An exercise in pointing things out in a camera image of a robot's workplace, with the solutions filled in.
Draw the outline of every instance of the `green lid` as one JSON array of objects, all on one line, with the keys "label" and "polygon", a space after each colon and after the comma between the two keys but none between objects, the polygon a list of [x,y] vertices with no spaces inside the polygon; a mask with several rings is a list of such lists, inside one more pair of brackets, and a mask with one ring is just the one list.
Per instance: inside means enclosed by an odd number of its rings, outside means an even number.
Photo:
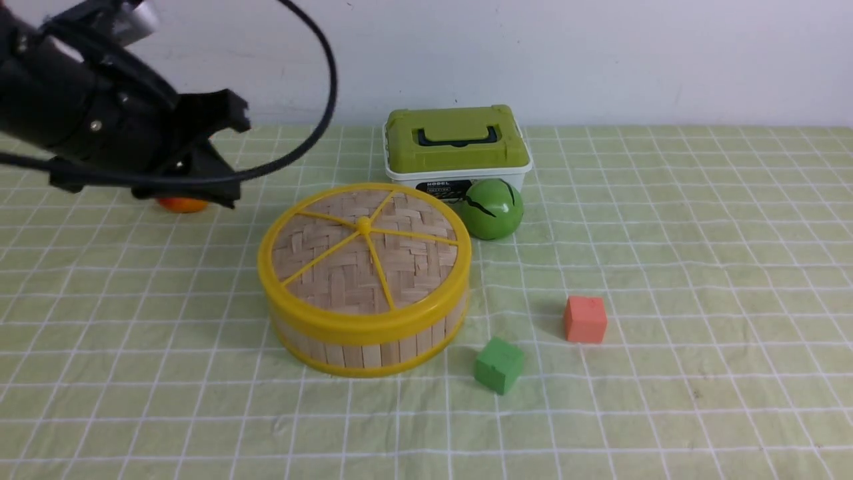
[{"label": "green lid", "polygon": [[386,124],[395,173],[526,167],[524,140],[506,105],[395,110]]}]

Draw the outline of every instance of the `green ball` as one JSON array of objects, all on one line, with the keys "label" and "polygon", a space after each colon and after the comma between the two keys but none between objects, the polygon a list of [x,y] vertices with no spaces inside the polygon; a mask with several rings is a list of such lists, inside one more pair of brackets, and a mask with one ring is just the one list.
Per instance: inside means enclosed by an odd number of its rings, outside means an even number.
[{"label": "green ball", "polygon": [[486,179],[468,189],[459,207],[459,216],[468,233],[480,240],[497,240],[512,235],[525,213],[521,194],[501,179]]}]

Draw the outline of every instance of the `green tablecloth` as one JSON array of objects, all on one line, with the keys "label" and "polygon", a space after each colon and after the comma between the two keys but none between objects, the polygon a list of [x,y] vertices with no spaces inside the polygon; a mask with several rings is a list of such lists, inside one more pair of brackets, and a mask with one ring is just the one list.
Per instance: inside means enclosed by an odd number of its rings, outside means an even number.
[{"label": "green tablecloth", "polygon": [[[307,132],[216,142],[250,167]],[[235,211],[0,171],[0,479],[853,471],[852,130],[527,128],[525,223],[474,244],[459,336],[350,381],[277,343],[255,254],[297,199],[386,181],[379,133],[333,129]],[[603,345],[564,340],[570,294],[604,297]],[[500,398],[472,377],[493,336],[527,359]]]}]

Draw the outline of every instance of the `bamboo steamer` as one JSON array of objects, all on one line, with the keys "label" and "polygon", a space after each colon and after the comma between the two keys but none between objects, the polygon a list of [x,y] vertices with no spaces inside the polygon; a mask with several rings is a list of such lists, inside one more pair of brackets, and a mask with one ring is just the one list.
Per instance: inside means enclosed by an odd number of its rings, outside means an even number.
[{"label": "bamboo steamer", "polygon": [[345,377],[403,372],[441,352],[465,318],[470,268],[460,218],[394,184],[305,199],[258,253],[281,343],[308,366]]}]

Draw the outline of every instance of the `black handle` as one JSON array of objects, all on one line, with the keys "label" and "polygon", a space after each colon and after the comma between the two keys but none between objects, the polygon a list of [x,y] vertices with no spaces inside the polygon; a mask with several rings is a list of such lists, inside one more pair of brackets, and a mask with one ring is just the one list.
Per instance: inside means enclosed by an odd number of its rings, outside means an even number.
[{"label": "black handle", "polygon": [[485,138],[473,138],[471,140],[439,140],[433,141],[427,138],[427,133],[424,132],[424,129],[418,130],[418,145],[421,147],[441,147],[445,145],[450,145],[451,147],[467,147],[468,145],[476,144],[476,143],[497,143],[497,130],[494,126],[487,126],[486,130],[489,132]]}]

